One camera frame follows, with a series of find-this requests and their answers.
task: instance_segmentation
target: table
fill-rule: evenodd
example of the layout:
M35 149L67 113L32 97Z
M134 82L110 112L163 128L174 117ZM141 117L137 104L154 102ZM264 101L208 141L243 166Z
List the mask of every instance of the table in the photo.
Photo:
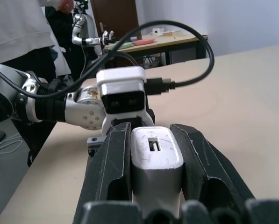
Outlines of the table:
M203 37L206 40L208 39L207 35L203 35ZM134 58L165 52L166 65L171 64L170 52L175 50L195 48L196 59L206 58L206 50L204 46L193 34L190 33L186 33L184 36L178 37L143 35L142 38L155 38L155 42L145 45L133 46L118 51L128 53Z
M207 63L193 60L146 74L180 81L200 74ZM230 159L255 197L279 198L279 46L217 57L204 81L149 97L149 104L156 125L181 123L200 130ZM0 224L71 224L86 168L86 139L97 134L57 123Z

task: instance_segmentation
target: white power adapter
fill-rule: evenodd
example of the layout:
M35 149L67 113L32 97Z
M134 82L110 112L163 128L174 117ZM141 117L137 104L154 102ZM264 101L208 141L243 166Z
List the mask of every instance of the white power adapter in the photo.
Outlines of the white power adapter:
M145 71L139 66L105 69L97 73L97 88L106 113L103 136L107 135L114 120L140 117L147 126L154 126L146 111L146 81Z
M164 209L179 217L183 157L170 129L139 127L131 135L133 201L143 217Z

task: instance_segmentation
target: white sleeve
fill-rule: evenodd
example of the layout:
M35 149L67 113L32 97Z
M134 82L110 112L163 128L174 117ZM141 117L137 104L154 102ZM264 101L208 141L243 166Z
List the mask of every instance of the white sleeve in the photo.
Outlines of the white sleeve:
M44 6L53 6L54 8L57 8L61 0L38 0L41 7Z

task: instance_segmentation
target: brown door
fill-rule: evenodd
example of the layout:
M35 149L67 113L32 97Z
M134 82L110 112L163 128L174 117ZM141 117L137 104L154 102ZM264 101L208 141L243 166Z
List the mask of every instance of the brown door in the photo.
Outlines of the brown door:
M91 0L91 5L99 36L113 30L116 38L122 38L138 27L135 0Z

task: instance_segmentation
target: black cable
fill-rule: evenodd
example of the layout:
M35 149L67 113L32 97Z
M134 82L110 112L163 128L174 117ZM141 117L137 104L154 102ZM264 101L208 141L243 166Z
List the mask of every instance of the black cable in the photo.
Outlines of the black cable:
M6 77L1 72L0 72L0 78L4 82L6 82L8 85L10 85L12 88L17 90L19 93L21 93L21 94L23 94L23 95L25 95L27 97L30 97L30 98L33 98L33 99L55 98L55 97L63 96L65 94L69 93L70 91L74 91L74 89L77 86L81 86L82 83L87 79L87 76L89 76L92 73L96 72L99 67L101 67L103 64L105 64L107 62L107 60L108 60L108 55L107 54L103 55L100 58L100 60L90 68L89 71L87 71L83 76L81 76L78 80L76 80L72 85L63 88L62 90L59 90L57 92L50 93L50 94L47 94L47 95L37 95L37 94L29 93L29 92L23 90L21 87L17 86L15 83L13 83L8 77Z
M204 79L206 76L209 75L209 73L211 72L211 70L213 69L214 66L214 54L213 51L210 47L210 45L208 44L208 42L205 40L205 38L199 34L196 30L192 29L189 26L186 26L182 23L179 22L173 22L173 21L153 21L153 22L148 22L145 23L141 26L138 26L134 29L132 29L130 32L128 32L114 47L111 51L107 52L105 55L103 55L100 60L94 64L87 72L84 73L84 75L82 75L78 80L76 80L72 85L65 87L64 89L48 94L48 95L37 95L37 94L32 94L29 93L23 89L21 89L19 86L17 86L16 84L14 84L10 79L8 79L4 74L2 74L0 72L0 78L5 81L8 85L10 85L12 88L14 88L15 90L17 90L19 93L30 97L30 98L34 98L34 99L47 99L47 98L55 98L55 97L59 97L62 95L65 95L67 93L69 93L70 91L73 91L74 89L76 89L76 87L81 86L82 83L89 77L91 76L93 73L95 73L99 67L101 67L102 65L104 65L110 57L114 56L114 53L119 49L119 47L121 47L130 37L132 37L134 34L136 34L138 31L144 29L144 28L148 28L151 26L155 26L155 25L172 25L172 26L176 26L176 27L180 27L183 28L189 32L191 32L192 34L194 34L203 44L203 46L206 48L208 54L209 54L209 67L207 68L207 70L200 75L197 78L191 79L191 80L187 80L184 82L179 82L179 83L175 83L175 82L171 82L169 83L169 89L174 89L175 87L181 87L181 86L186 86L186 85L190 85L193 83L196 83L202 79Z
M122 51L117 51L114 53L114 57L123 57L125 59L128 59L134 66L139 66L137 61L132 57L130 54L127 54Z
M90 61L89 63L87 63L85 70L83 71L83 74L85 74L87 71L89 71L92 66L97 63L97 61L99 61L99 58L94 59L93 61ZM94 78L96 73L92 73L90 74L87 78Z
M33 78L35 78L35 80L37 81L37 83L39 84L39 86L41 86L44 89L48 89L48 86L45 85L44 83L41 82L41 80L38 78L38 76L34 73L34 72L28 72Z
M145 23L141 26L138 26L134 29L132 29L130 32L128 32L121 40L119 40L119 42L112 48L112 51L117 51L130 37L134 36L138 31L151 27L151 26L155 26L155 25L171 25L171 26L176 26L176 27L180 27L184 30L189 31L190 33L192 33L193 35L195 35L197 37L197 39L202 43L202 45L206 48L208 54L209 54L209 66L207 68L207 70L201 74L200 76L190 79L190 80L186 80L183 82L172 82L171 83L171 87L170 89L174 89L175 87L181 87L181 86L186 86L186 85L191 85L194 83L199 82L200 80L204 79L205 77L207 77L210 72L212 71L213 67L214 67L214 53L209 45L209 43L206 41L206 39L199 33L197 32L195 29L179 23L179 22L174 22L174 21L153 21L153 22L148 22Z

